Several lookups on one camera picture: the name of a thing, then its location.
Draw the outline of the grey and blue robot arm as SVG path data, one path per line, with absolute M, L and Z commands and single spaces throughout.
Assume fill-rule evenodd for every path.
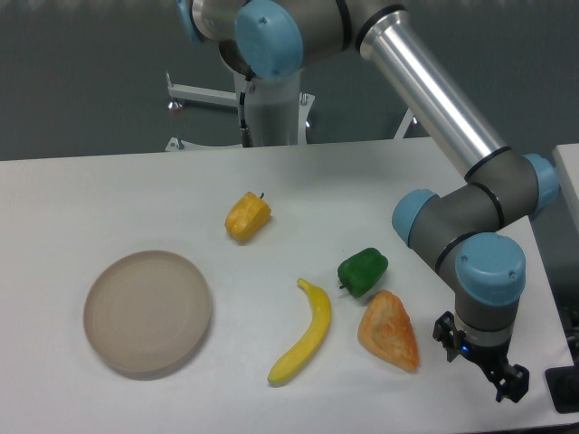
M 526 368 L 508 362 L 508 347 L 526 284 L 522 249 L 499 231 L 557 196 L 555 169 L 541 156 L 505 145 L 428 53 L 396 1 L 180 1 L 194 42 L 216 42 L 247 81 L 271 82 L 258 103 L 237 90 L 242 144 L 294 145 L 298 94 L 289 84 L 310 64 L 355 48 L 389 80 L 407 107 L 463 176 L 446 196 L 407 194 L 392 223 L 400 238 L 453 290 L 455 308 L 433 336 L 449 359 L 475 363 L 499 399 L 527 393 Z

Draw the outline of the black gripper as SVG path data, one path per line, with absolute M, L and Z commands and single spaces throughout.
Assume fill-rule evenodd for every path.
M 442 344 L 448 362 L 459 355 L 476 364 L 496 388 L 496 402 L 520 402 L 529 388 L 529 370 L 508 362 L 512 328 L 494 332 L 464 326 L 457 329 L 454 314 L 443 313 L 434 323 L 432 337 Z

